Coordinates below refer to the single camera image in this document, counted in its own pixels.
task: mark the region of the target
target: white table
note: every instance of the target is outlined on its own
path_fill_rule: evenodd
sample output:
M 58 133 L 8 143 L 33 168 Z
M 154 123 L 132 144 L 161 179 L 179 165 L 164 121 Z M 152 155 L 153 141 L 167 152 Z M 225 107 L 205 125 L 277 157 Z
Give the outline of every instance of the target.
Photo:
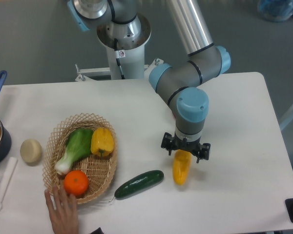
M 235 234 L 293 229 L 285 199 L 293 197 L 293 172 L 264 78 L 226 74 L 201 86 L 209 114 L 201 142 L 211 143 L 209 161 L 192 160 L 184 187 L 172 179 L 173 156 L 160 148 L 173 134 L 169 108 L 147 80 L 4 86 L 0 119 L 19 159 L 0 211 L 0 234 L 52 233 L 44 200 L 42 162 L 26 165 L 19 154 L 27 138 L 46 146 L 66 117 L 96 113 L 113 125 L 118 167 L 110 189 L 79 206 L 80 233 Z M 8 157 L 0 163 L 0 179 Z M 164 181 L 126 200 L 108 201 L 128 179 L 159 169 Z

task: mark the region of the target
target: bok choy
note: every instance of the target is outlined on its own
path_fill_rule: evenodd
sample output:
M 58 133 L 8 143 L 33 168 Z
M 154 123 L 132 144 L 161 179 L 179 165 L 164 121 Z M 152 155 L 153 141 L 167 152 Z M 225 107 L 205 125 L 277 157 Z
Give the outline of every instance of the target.
M 58 174 L 62 176 L 68 174 L 74 162 L 91 154 L 92 134 L 91 129 L 79 128 L 69 135 L 65 153 L 55 165 L 55 170 Z

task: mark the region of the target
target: orange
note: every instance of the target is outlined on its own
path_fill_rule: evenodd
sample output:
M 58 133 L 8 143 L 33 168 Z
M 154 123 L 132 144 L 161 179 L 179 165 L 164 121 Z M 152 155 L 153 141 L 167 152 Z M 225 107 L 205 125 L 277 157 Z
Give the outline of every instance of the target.
M 89 186 L 87 175 L 82 171 L 71 171 L 64 179 L 64 189 L 68 194 L 82 195 Z

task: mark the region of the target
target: bell pepper stem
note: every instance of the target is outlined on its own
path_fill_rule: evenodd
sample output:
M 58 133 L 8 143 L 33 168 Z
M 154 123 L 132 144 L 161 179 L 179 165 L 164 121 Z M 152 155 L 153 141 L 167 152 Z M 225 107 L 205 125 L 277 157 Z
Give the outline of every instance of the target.
M 101 157 L 103 157 L 104 150 L 99 150 L 99 153 L 101 154 Z

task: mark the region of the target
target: cucumber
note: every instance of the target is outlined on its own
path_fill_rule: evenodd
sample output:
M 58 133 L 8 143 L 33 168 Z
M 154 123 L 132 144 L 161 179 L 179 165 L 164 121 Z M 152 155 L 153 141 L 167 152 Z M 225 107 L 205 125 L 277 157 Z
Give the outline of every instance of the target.
M 121 185 L 114 196 L 118 200 L 129 198 L 133 195 L 139 194 L 147 189 L 154 187 L 161 183 L 164 179 L 164 173 L 159 170 L 153 170 L 142 173 L 133 179 Z

